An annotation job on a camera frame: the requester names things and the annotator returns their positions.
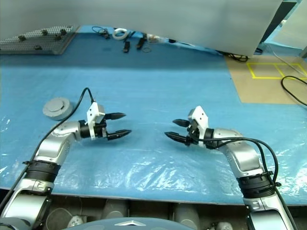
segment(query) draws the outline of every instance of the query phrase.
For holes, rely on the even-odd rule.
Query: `black bolt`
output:
[[[42,30],[42,34],[43,34],[43,36],[48,35],[48,30]]]
[[[39,46],[39,45],[36,45],[36,46],[34,46],[34,49],[35,50],[42,50],[43,48],[41,46]]]
[[[61,30],[60,30],[60,32],[61,32],[61,35],[62,35],[62,36],[64,36],[64,35],[66,35],[66,34],[67,34],[67,31],[66,31],[66,30],[64,30],[64,29],[61,29]]]
[[[18,39],[19,39],[20,42],[23,42],[23,41],[26,40],[25,36],[23,36],[23,35],[19,35]]]
[[[59,34],[54,35],[54,40],[59,41],[61,39],[62,39],[61,35]]]

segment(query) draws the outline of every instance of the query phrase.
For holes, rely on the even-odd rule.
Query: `blue plastic sheet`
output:
[[[42,108],[48,100],[77,102],[84,87],[106,112],[124,112],[108,131],[128,136],[74,143],[55,193],[198,203],[242,203],[223,154],[186,147],[164,135],[186,134],[173,119],[201,105],[211,128],[236,129],[267,142],[280,164],[278,181],[288,204],[307,203],[307,110],[299,105],[243,104],[222,56],[172,45],[150,53],[122,53],[123,43],[79,34],[61,56],[2,56],[0,186],[10,187],[36,145],[55,124]],[[85,96],[71,120],[86,119]],[[267,164],[273,168],[269,152]]]

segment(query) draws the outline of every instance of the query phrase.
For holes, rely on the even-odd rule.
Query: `white panel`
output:
[[[307,0],[303,0],[291,14],[273,41],[304,49],[307,46]]]
[[[122,27],[252,55],[282,0],[1,0],[0,39],[56,25]]]

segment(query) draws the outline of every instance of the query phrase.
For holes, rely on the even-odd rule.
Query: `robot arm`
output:
[[[49,195],[54,181],[74,141],[91,137],[108,140],[123,137],[131,130],[108,133],[106,120],[124,117],[123,113],[105,114],[97,102],[92,102],[88,122],[64,122],[57,127],[39,146],[36,155],[28,164],[24,178],[18,183],[0,218],[0,229],[36,229],[43,225],[51,204]]]
[[[208,117],[200,106],[191,110],[188,119],[173,121],[188,128],[189,134],[186,137],[174,132],[165,134],[187,146],[196,144],[208,149],[217,148],[226,156],[243,194],[243,202],[250,211],[247,217],[249,229],[295,230],[276,193],[275,185],[272,185],[269,178],[271,172],[264,170],[256,151],[246,141],[205,141],[216,138],[240,138],[242,135],[234,130],[208,128]]]

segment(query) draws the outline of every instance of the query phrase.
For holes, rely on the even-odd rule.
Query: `perforated metal plate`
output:
[[[0,54],[62,54],[79,27],[54,26],[0,41]]]

